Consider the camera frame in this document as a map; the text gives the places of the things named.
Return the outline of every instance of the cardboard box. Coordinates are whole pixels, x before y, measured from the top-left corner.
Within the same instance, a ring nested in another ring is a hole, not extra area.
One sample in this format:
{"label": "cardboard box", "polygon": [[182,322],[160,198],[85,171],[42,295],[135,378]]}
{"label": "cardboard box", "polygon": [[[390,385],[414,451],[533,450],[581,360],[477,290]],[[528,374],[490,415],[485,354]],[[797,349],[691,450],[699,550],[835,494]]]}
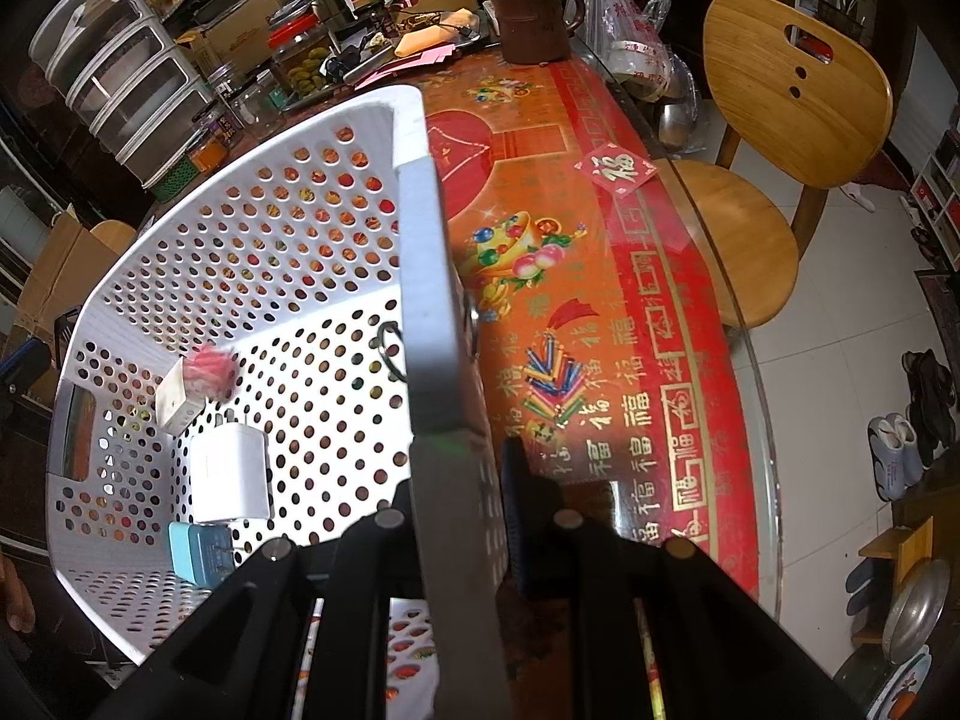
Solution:
{"label": "cardboard box", "polygon": [[[82,305],[116,260],[116,252],[93,237],[78,220],[61,214],[16,304],[7,351],[26,341],[29,334],[47,343],[51,356],[55,355],[54,321],[68,309]],[[31,387],[31,394],[40,403],[52,406],[57,379],[56,371],[48,371]]]}
{"label": "cardboard box", "polygon": [[206,28],[191,29],[176,42],[204,75],[227,62],[242,73],[270,58],[267,19],[291,0],[246,0],[240,7]]}

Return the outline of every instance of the jar of green olives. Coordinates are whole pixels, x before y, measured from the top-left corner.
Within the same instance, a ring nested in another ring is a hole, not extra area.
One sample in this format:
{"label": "jar of green olives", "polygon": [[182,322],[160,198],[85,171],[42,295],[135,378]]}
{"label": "jar of green olives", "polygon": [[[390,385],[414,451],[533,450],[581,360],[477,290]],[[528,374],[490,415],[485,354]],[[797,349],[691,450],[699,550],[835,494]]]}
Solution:
{"label": "jar of green olives", "polygon": [[267,45],[280,86],[301,98],[326,85],[320,65],[330,53],[329,30],[311,8],[312,0],[294,0],[270,18]]}

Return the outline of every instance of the stacked plastic container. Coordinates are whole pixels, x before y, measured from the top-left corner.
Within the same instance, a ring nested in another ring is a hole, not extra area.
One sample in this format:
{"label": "stacked plastic container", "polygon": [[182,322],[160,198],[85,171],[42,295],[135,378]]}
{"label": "stacked plastic container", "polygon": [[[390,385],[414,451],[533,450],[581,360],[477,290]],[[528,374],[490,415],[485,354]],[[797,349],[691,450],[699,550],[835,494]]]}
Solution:
{"label": "stacked plastic container", "polygon": [[60,0],[30,59],[148,189],[181,158],[191,119],[213,100],[143,0]]}

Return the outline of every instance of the perforated basket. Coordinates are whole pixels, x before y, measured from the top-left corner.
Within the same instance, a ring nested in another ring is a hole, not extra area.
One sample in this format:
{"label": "perforated basket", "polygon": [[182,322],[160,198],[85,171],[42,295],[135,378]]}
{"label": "perforated basket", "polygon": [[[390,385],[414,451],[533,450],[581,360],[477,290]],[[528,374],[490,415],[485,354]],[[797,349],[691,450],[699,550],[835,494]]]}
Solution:
{"label": "perforated basket", "polygon": [[[385,350],[401,378],[378,352],[383,322],[404,330]],[[167,541],[171,520],[192,520],[191,437],[241,419],[268,436],[272,517],[230,524],[237,563],[274,536],[337,538],[412,471],[433,628],[416,603],[425,630],[401,637],[395,656],[435,638],[445,673],[464,673],[491,659],[486,641],[502,664],[493,592],[505,538],[474,330],[416,89],[368,93],[264,143],[162,218],[80,314],[49,449],[59,579],[143,661],[206,595],[173,574]],[[174,439],[155,429],[155,388],[202,343],[232,351],[235,386]],[[397,602],[394,622],[410,623],[410,610]],[[469,635],[473,654],[444,656],[440,632]],[[407,704],[418,680],[432,690],[436,660],[389,671],[400,694],[388,706]]]}

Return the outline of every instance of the ceramic mug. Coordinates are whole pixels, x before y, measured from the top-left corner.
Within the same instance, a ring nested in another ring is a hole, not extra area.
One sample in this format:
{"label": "ceramic mug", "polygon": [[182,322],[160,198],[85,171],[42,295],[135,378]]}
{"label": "ceramic mug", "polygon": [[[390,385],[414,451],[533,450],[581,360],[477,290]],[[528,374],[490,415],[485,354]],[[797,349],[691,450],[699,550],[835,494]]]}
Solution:
{"label": "ceramic mug", "polygon": [[562,0],[491,0],[500,27],[503,58],[517,65],[539,65],[570,56],[569,38],[584,23],[587,6],[576,2],[571,23],[563,20]]}

